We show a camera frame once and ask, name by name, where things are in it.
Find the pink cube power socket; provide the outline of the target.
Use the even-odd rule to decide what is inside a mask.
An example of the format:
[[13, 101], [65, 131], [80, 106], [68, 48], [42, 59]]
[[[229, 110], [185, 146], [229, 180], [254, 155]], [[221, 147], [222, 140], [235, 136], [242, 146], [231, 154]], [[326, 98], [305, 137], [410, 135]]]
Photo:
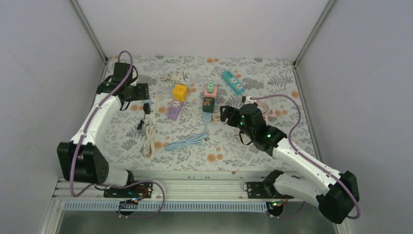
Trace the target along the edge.
[[204, 97], [207, 97], [207, 98], [216, 98], [217, 92], [218, 92], [218, 87], [217, 87], [217, 86], [214, 86], [212, 93], [209, 93], [209, 92], [208, 92], [208, 87], [206, 86], [206, 87], [205, 87], [205, 90], [204, 90]]

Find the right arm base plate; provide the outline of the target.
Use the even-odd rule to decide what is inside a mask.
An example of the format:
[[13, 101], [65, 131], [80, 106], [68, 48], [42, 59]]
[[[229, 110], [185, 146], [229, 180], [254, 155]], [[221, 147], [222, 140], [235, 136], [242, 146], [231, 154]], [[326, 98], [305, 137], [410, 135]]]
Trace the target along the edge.
[[245, 182], [243, 189], [248, 199], [291, 199], [293, 196], [279, 193], [273, 185], [266, 186], [264, 182]]

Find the black charger with cable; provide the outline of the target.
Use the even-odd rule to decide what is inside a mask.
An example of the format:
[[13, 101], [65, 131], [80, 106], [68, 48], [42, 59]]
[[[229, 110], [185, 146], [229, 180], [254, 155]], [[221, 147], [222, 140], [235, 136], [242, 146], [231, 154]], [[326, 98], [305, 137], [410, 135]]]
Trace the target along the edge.
[[144, 115], [143, 115], [142, 119], [139, 121], [139, 123], [136, 127], [136, 129], [138, 131], [138, 134], [140, 136], [145, 136], [146, 135], [146, 128], [150, 124], [149, 115], [151, 113], [151, 108], [150, 108], [149, 103], [144, 103], [143, 104], [143, 111], [144, 111]]

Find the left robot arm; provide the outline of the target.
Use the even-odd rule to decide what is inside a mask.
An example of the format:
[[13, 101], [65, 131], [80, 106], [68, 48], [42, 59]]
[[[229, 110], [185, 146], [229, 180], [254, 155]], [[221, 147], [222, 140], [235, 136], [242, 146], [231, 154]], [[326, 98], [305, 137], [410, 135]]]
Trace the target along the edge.
[[135, 66], [116, 62], [113, 74], [99, 84], [94, 106], [79, 131], [70, 141], [59, 143], [56, 151], [67, 181], [116, 186], [123, 197], [134, 194], [130, 173], [109, 165], [103, 146], [114, 115], [133, 101], [150, 98], [148, 84], [138, 83], [137, 76]]

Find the small green plug adapter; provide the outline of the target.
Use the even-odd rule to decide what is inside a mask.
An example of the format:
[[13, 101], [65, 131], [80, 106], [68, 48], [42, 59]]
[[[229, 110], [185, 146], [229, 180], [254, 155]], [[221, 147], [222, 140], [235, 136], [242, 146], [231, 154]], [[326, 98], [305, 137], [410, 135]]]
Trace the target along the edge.
[[207, 90], [207, 92], [208, 92], [209, 94], [214, 93], [214, 92], [215, 92], [215, 84], [214, 84], [214, 82], [209, 82], [208, 85], [207, 85], [206, 90]]

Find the yellow cube power socket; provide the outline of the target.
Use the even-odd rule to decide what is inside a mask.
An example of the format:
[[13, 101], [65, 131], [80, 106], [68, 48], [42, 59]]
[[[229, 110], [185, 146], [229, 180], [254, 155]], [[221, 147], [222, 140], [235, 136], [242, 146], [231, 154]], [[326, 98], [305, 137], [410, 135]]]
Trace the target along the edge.
[[188, 88], [186, 85], [176, 84], [172, 90], [174, 100], [185, 102], [188, 96]]

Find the dark green cube socket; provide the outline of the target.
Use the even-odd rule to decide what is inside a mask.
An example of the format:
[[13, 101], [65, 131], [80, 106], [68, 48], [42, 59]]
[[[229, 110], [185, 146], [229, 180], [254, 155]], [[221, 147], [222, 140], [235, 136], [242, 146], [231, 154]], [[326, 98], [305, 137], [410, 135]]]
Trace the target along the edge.
[[215, 107], [215, 98], [213, 97], [204, 97], [202, 103], [202, 111], [205, 113], [213, 113]]

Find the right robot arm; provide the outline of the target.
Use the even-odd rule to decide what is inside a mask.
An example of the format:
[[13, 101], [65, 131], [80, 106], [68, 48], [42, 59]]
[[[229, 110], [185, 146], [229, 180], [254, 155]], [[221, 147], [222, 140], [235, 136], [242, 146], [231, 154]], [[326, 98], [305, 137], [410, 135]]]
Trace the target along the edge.
[[350, 218], [353, 209], [360, 211], [356, 176], [333, 169], [302, 151], [286, 133], [266, 123], [257, 104], [245, 104], [239, 109], [221, 106], [220, 120], [238, 128], [258, 150], [293, 166], [304, 177], [297, 179], [280, 170], [272, 171], [263, 180], [267, 197], [291, 195], [318, 207], [325, 218], [336, 224]]

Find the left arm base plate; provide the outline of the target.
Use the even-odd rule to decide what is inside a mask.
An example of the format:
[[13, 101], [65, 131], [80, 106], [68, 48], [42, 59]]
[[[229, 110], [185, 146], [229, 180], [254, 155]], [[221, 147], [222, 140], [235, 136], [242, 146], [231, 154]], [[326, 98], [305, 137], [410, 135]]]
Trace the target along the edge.
[[140, 181], [127, 186], [111, 186], [104, 190], [105, 198], [151, 198], [153, 182]]

